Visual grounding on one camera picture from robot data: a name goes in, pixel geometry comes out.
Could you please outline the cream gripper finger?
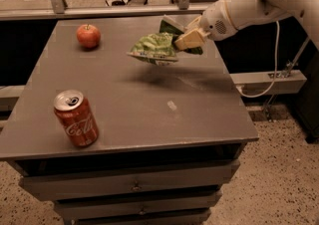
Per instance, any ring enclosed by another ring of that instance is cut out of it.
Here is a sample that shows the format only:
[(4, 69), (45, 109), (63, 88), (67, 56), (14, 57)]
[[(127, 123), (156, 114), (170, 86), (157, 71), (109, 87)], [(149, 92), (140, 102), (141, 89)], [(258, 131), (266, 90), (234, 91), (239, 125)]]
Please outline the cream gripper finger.
[(210, 33), (205, 32), (202, 28), (194, 28), (180, 35), (174, 44), (180, 51), (201, 47), (209, 35)]
[(193, 19), (190, 23), (188, 23), (185, 27), (184, 27), (184, 30), (186, 32), (192, 30), (192, 29), (195, 29), (199, 26), (199, 23), (200, 23), (200, 19), (201, 17), (200, 16), (197, 16), (195, 19)]

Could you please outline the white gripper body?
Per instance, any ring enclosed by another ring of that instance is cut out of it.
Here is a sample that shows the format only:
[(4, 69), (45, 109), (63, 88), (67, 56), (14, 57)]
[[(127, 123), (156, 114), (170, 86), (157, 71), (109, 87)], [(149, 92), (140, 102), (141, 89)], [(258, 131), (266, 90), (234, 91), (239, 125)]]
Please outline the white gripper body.
[(204, 10), (199, 27), (214, 41), (222, 41), (237, 33), (228, 15), (226, 0), (218, 0)]

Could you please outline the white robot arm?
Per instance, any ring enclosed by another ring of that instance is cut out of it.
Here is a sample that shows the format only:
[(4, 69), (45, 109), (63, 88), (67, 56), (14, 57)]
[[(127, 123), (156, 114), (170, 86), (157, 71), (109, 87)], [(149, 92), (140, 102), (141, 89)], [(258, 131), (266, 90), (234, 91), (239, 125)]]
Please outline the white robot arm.
[(185, 27), (174, 42), (178, 50), (221, 41), (252, 25), (295, 18), (319, 49), (319, 0), (218, 0)]

